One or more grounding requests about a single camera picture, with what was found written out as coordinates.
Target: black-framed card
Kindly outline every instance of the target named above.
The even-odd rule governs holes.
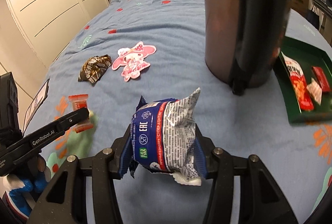
[[[34,117],[34,114],[37,112],[38,108],[43,104],[44,100],[46,100],[48,91],[49,79],[41,87],[37,95],[34,97],[34,100],[31,102],[29,108],[27,109],[27,112],[25,113],[23,134],[26,131],[31,119]]]

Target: metal screw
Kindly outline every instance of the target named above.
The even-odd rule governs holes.
[[[68,161],[68,162],[73,162],[75,159],[76,159],[76,157],[73,156],[73,155],[67,157],[67,161]]]
[[[213,153],[215,153],[216,155],[221,155],[224,151],[220,148],[220,147],[215,147],[213,149]]]
[[[252,161],[252,162],[258,162],[259,161],[259,157],[257,155],[250,155],[249,156],[249,159]]]
[[[112,152],[113,152],[112,148],[105,148],[105,149],[103,150],[103,153],[104,153],[105,155],[109,155],[109,154],[111,154]]]

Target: red candy wrapper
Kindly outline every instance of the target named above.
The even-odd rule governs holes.
[[[285,56],[283,53],[283,59],[285,60],[286,67],[289,71],[290,80],[294,87],[296,97],[301,110],[312,111],[314,109],[310,95],[307,91],[307,83],[302,71],[302,68],[298,62]]]
[[[327,78],[325,76],[325,73],[321,67],[312,67],[313,72],[315,73],[318,83],[320,87],[322,88],[323,92],[330,92],[330,85],[327,81]]]
[[[76,111],[83,107],[88,107],[86,104],[86,100],[88,99],[88,97],[89,97],[88,94],[69,96],[68,99],[73,105],[73,111]],[[79,133],[79,132],[85,131],[90,128],[93,128],[93,124],[90,122],[90,119],[88,118],[88,119],[78,123],[74,127],[74,130],[76,133]]]

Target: green label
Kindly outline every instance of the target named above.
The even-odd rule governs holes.
[[[141,159],[147,159],[147,149],[145,147],[139,149],[139,156]]]

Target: black bag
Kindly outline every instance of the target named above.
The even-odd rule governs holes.
[[[308,10],[306,19],[310,24],[312,24],[317,30],[319,30],[319,16],[318,16],[318,9],[316,6],[311,8],[311,11]]]

